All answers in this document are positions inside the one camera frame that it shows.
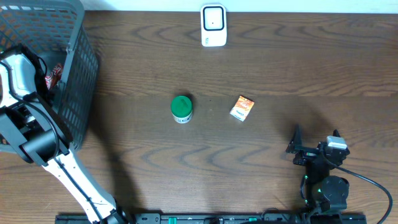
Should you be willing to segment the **green lid jar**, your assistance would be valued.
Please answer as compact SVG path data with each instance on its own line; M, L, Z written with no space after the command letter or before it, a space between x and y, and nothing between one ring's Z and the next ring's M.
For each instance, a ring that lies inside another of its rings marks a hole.
M192 120L193 104L187 96L176 96L170 105L174 120L177 123L184 124Z

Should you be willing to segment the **orange tissue pack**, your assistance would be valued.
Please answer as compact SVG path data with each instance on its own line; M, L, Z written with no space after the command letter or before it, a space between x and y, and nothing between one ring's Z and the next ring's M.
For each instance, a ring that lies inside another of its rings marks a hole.
M240 95L237 102L232 107L231 111L229 112L229 114L243 122L243 121L245 121L248 114L252 110L252 107L254 106L254 104L255 104L255 102L253 102L252 100Z

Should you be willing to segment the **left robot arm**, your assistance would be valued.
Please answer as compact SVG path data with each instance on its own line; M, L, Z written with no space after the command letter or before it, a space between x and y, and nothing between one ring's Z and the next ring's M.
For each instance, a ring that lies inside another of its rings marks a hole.
M1 137L21 159L57 178L90 223L134 223L78 158L72 134L49 105L46 72L44 60L25 45L1 52Z

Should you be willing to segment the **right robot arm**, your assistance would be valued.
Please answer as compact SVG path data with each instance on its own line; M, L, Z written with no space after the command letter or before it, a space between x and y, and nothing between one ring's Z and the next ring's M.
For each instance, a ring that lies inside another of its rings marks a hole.
M300 126L296 126L285 151L295 155L293 164L305 167L300 184L300 195L308 210L303 213L304 223L321 222L326 215L337 215L347 209L349 182L330 174L349 155L347 143L338 130L317 147L306 147Z

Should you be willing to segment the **red chocolate bar wrapper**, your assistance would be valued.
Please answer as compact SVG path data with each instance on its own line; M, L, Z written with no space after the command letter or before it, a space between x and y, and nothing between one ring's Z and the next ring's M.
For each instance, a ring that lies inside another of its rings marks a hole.
M45 76L45 82L48 90L51 90L60 81L63 73L63 65L61 63L56 64L52 71Z

